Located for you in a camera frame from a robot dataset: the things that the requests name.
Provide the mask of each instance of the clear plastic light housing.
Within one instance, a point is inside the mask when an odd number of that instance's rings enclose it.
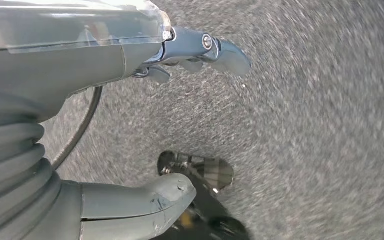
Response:
[[[13,54],[162,43],[170,31],[149,0],[0,0],[0,50]]]

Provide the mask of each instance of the black cable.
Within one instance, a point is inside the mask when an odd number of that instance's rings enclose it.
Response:
[[[95,87],[95,90],[93,91],[92,101],[90,102],[89,108],[87,109],[87,113],[81,121],[80,126],[53,161],[52,167],[54,170],[57,170],[61,166],[61,164],[64,163],[64,161],[72,153],[73,149],[76,147],[76,145],[79,143],[80,139],[82,139],[83,135],[88,129],[89,124],[91,123],[92,118],[94,117],[99,102],[101,100],[102,89],[102,86]]]

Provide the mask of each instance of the bolt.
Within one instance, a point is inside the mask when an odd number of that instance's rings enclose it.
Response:
[[[204,48],[207,50],[210,50],[213,46],[213,40],[211,39],[211,36],[208,34],[204,34],[202,37],[202,44],[204,45]]]

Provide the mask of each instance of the orange object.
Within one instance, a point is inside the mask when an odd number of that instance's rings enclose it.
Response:
[[[188,212],[184,212],[180,218],[180,224],[185,228],[185,229],[191,229],[194,227],[194,223],[192,222],[192,217]]]

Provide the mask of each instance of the brake cable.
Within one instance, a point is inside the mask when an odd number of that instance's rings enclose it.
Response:
[[[81,121],[77,131],[75,134],[68,140],[65,147],[61,149],[61,151],[58,153],[58,155],[55,157],[55,159],[52,161],[52,167],[54,170],[57,170],[67,159],[67,157],[72,153],[74,148],[79,143],[80,139],[82,139],[83,135],[85,134],[86,130],[89,127],[89,124],[91,123],[95,112],[98,108],[98,105],[101,100],[102,96],[102,86],[95,87],[93,91],[93,97],[92,101],[89,104],[89,107],[87,109],[87,113],[84,116],[83,120]]]

